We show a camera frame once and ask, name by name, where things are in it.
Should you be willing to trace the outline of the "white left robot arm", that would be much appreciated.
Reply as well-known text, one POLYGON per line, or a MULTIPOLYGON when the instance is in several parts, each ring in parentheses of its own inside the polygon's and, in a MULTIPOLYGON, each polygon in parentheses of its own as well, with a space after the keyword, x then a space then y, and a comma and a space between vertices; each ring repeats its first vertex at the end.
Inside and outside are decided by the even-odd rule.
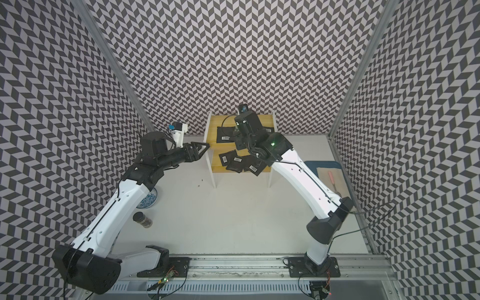
POLYGON ((70 245, 56 246, 52 259, 65 285, 102 295, 128 276, 146 273, 165 277, 171 272, 166 248, 149 245, 118 257, 111 256, 111 251, 134 210, 165 172, 181 163, 200 160, 210 148, 205 142, 183 144, 181 140, 181 136, 174 139, 160 131, 141 138, 140 152, 121 176, 106 206, 70 245))

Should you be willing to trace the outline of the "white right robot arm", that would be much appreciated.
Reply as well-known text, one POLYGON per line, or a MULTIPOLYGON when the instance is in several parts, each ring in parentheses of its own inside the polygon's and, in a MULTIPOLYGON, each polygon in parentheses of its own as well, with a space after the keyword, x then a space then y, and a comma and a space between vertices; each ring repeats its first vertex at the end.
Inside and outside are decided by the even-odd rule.
POLYGON ((350 214, 353 200, 327 187, 300 158, 293 144, 280 132, 268 133, 255 112, 242 112, 234 120, 240 143, 249 154, 283 176, 314 213, 306 226, 311 244, 305 254, 305 268, 311 275, 323 275, 331 264, 331 242, 350 214))

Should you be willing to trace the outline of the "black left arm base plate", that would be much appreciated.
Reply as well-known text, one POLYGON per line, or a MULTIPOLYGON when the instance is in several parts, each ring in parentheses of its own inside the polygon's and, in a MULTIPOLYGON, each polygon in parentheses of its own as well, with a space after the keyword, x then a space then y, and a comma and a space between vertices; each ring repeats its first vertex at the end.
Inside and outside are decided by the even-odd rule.
POLYGON ((154 269, 138 272, 136 276, 138 278, 163 278, 168 271, 176 271, 175 277, 185 278, 190 268, 190 262, 190 257, 170 257, 166 261, 159 262, 154 269))

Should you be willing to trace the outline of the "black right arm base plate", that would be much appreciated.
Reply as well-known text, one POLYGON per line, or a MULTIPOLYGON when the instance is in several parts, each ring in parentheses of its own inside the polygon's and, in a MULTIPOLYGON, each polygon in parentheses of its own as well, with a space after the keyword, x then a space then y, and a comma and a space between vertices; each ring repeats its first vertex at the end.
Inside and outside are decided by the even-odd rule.
POLYGON ((316 264, 307 256, 287 257, 287 268, 291 278, 339 278, 341 276, 338 260, 328 256, 321 264, 316 264))

